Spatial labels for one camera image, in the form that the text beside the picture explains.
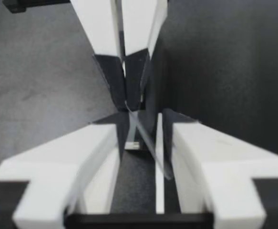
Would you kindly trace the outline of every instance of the small white object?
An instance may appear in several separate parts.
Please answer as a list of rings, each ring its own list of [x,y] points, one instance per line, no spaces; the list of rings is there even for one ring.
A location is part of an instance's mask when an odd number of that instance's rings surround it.
[[[167,17],[167,0],[122,0],[126,56],[148,48],[152,57]]]
[[[278,155],[200,123],[174,124],[173,143],[178,195],[188,199],[182,210],[197,203],[191,200],[193,193],[186,191],[185,182],[190,182],[214,213],[215,229],[263,226],[266,213],[252,179],[278,178]]]
[[[71,0],[95,54],[121,57],[115,0]]]
[[[126,142],[125,149],[126,150],[138,150],[138,149],[140,149],[140,143],[139,142]]]
[[[116,179],[117,148],[115,125],[89,125],[4,160],[0,181],[30,182],[12,217],[17,227],[62,229],[65,209],[74,211],[77,197],[106,159],[103,166],[111,173],[104,175],[101,169],[98,176],[106,180],[103,186],[97,183],[103,194],[109,194],[110,182]]]

